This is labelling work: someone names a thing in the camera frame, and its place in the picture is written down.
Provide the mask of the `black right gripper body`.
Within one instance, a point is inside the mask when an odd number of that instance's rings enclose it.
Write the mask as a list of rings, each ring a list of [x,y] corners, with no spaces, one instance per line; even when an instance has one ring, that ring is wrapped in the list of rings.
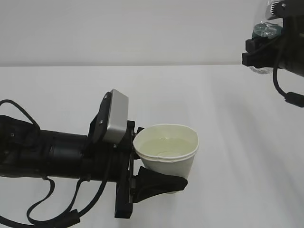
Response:
[[[266,38],[266,43],[253,53],[242,54],[242,64],[255,69],[273,68],[279,49],[286,40],[279,59],[279,69],[303,69],[304,67],[304,18],[303,16],[283,19],[281,34]]]

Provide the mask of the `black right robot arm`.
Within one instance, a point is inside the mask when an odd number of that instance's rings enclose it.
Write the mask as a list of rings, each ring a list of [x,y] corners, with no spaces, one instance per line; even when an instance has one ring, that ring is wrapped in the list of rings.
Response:
[[[253,26],[252,38],[245,41],[242,64],[259,74],[284,69],[304,75],[304,17],[261,21]]]

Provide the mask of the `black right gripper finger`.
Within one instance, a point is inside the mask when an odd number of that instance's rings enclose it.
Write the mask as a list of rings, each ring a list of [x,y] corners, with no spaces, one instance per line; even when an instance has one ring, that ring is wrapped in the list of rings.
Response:
[[[246,52],[253,53],[259,50],[266,43],[266,38],[252,38],[245,42]]]

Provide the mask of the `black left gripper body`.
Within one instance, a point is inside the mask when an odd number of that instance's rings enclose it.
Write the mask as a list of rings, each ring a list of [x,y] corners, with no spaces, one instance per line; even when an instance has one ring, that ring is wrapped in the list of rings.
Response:
[[[83,158],[87,162],[91,180],[99,180],[101,185],[90,203],[82,209],[83,212],[88,212],[95,206],[109,182],[116,184],[115,212],[133,211],[131,180],[134,160],[139,158],[133,149],[134,128],[135,122],[128,120],[120,142],[105,142],[102,138],[93,142],[96,130],[90,125]]]

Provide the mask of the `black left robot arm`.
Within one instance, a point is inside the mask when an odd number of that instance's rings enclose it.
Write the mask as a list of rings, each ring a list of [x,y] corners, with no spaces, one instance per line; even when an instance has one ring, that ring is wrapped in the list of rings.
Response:
[[[119,144],[93,143],[88,135],[38,130],[32,123],[0,118],[0,174],[4,177],[62,177],[116,183],[115,216],[129,218],[133,205],[164,193],[180,191],[187,180],[141,167],[133,148],[133,121]]]

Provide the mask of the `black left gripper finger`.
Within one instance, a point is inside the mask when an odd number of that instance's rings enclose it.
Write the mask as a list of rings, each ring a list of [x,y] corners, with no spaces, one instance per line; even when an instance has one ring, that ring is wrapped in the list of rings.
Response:
[[[131,142],[132,146],[134,148],[133,142],[136,138],[136,136],[144,129],[143,127],[137,127],[135,128],[135,121],[129,121],[129,125],[131,127]]]
[[[166,175],[140,167],[132,177],[132,203],[165,193],[183,191],[188,181],[179,176]]]

